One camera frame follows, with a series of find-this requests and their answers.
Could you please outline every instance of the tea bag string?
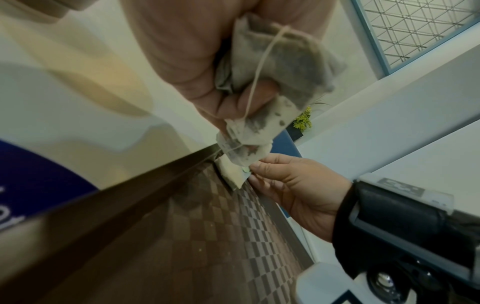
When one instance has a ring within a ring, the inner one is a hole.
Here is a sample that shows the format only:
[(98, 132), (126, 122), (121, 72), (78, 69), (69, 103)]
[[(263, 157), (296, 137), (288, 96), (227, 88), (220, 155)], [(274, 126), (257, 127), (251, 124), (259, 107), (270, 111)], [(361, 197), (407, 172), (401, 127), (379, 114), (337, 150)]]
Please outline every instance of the tea bag string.
[[(264, 67), (264, 64), (265, 64), (265, 61), (267, 60), (267, 57), (270, 55), (270, 52), (272, 51), (272, 49), (274, 48), (275, 44), (277, 44), (277, 42), (280, 40), (280, 38), (283, 37), (283, 35), (285, 35), (286, 32), (290, 31), (290, 26), (284, 26), (280, 29), (280, 31), (275, 35), (275, 37), (272, 39), (272, 41), (270, 41), (269, 45), (267, 46), (267, 48), (265, 49), (265, 51), (263, 52), (261, 58), (260, 58), (260, 61), (258, 62), (258, 65), (256, 67), (256, 71), (255, 71), (255, 77), (253, 79), (253, 82), (252, 82), (252, 86), (251, 86), (251, 90), (250, 90), (250, 95), (248, 96), (248, 102), (246, 104), (246, 110), (245, 110), (245, 114), (243, 116), (242, 119), (245, 119), (247, 118), (247, 116), (249, 115), (249, 111), (250, 111), (250, 106), (252, 105), (252, 99), (254, 97), (254, 92), (255, 92), (255, 89), (257, 88), (257, 83), (259, 81), (259, 78), (260, 78), (260, 72), (262, 71), (262, 68)], [(225, 154), (227, 154), (228, 152), (231, 152), (233, 150), (236, 150), (240, 147), (242, 147), (243, 145), (242, 144), (239, 144), (238, 146), (234, 147), (234, 148), (231, 148), (229, 150), (226, 150), (224, 151)]]

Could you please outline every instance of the black plant pot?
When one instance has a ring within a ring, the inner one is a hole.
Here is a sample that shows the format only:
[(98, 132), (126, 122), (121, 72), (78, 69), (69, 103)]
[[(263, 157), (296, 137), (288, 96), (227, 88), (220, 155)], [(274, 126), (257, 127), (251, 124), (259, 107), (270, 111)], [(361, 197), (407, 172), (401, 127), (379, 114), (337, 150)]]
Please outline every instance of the black plant pot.
[(288, 132), (288, 134), (290, 135), (293, 141), (303, 136), (303, 133), (299, 129), (294, 128), (293, 122), (288, 125), (288, 127), (286, 128), (286, 131)]

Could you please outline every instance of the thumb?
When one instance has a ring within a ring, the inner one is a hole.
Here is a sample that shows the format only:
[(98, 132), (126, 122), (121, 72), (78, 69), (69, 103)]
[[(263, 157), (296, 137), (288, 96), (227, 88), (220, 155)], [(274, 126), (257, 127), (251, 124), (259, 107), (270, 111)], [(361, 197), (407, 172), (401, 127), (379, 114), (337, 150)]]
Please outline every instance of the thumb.
[(250, 170), (261, 177), (279, 181), (285, 181), (292, 175), (292, 167), (289, 164), (268, 164), (258, 161), (250, 165)]

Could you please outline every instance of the checkered surface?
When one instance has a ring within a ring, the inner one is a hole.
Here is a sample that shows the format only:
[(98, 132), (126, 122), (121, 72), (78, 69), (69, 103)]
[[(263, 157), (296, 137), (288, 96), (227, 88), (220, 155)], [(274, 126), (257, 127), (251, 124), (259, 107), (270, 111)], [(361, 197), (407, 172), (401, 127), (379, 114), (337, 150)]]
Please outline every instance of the checkered surface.
[(289, 303), (301, 272), (251, 186), (209, 165), (41, 302)]

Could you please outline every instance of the hand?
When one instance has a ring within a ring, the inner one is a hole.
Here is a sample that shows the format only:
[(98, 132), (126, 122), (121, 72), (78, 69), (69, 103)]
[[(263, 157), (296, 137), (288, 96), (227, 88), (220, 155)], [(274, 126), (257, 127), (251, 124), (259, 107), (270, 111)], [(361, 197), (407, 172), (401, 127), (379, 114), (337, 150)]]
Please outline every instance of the hand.
[[(326, 30), (336, 0), (122, 0), (125, 14), (153, 69), (172, 84), (217, 128), (224, 119), (245, 115), (250, 87), (225, 96), (214, 85), (213, 66), (222, 40), (245, 12), (297, 30), (320, 35)], [(277, 93), (271, 80), (259, 81), (249, 114)]]
[(331, 242), (337, 211), (352, 183), (313, 160), (271, 153), (250, 166), (253, 187), (303, 228)]

